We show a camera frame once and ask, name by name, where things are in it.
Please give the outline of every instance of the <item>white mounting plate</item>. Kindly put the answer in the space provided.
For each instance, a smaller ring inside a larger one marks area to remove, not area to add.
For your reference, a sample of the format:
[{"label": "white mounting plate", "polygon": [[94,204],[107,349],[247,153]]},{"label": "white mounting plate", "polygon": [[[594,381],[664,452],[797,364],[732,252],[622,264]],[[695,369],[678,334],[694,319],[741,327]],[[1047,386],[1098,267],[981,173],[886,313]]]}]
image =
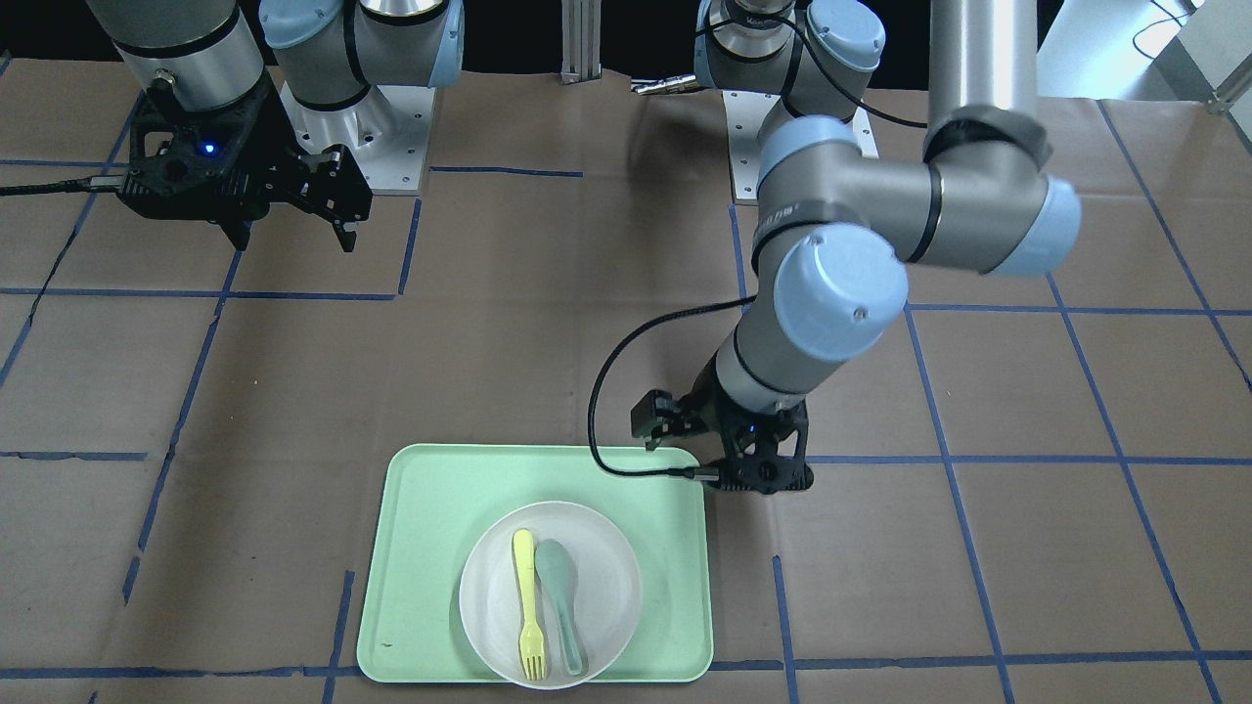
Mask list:
[{"label": "white mounting plate", "polygon": [[[761,148],[756,143],[756,133],[761,129],[765,115],[777,103],[777,95],[747,93],[744,90],[722,90],[726,105],[726,135],[730,143],[730,175],[735,203],[739,205],[756,204],[756,179],[761,167]],[[861,108],[853,115],[853,133],[861,148],[861,154],[878,158],[878,144],[874,130],[869,125],[869,115]]]},{"label": "white mounting plate", "polygon": [[[378,89],[394,108],[402,129],[386,140],[353,149],[352,155],[374,195],[418,195],[426,175],[431,125],[434,123],[436,89],[411,85],[379,85]],[[295,101],[287,84],[283,84],[280,98],[295,128],[297,140],[307,149],[317,148],[299,139],[305,108]]]}]

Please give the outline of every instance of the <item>fork handle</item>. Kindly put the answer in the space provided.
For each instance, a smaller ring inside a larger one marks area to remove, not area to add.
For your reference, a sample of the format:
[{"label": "fork handle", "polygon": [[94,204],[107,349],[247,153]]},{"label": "fork handle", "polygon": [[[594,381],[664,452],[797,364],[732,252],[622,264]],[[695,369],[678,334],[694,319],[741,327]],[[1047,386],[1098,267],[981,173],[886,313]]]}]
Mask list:
[{"label": "fork handle", "polygon": [[517,589],[522,593],[522,623],[535,621],[535,536],[521,529],[513,534],[513,565]]}]

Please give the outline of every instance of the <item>green tray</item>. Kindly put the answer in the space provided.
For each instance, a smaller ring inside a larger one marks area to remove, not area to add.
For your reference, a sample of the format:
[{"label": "green tray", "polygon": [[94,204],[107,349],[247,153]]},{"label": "green tray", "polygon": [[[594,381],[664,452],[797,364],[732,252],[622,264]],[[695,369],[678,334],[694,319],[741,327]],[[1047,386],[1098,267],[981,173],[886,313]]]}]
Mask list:
[{"label": "green tray", "polygon": [[[601,455],[630,470],[696,463],[674,447],[606,447]],[[712,608],[701,485],[615,477],[586,447],[492,445],[412,445],[392,458],[357,640],[361,670],[387,683],[505,681],[461,626],[461,570],[500,517],[557,500],[617,524],[644,576],[639,628],[592,681],[691,681],[707,671]]]}]

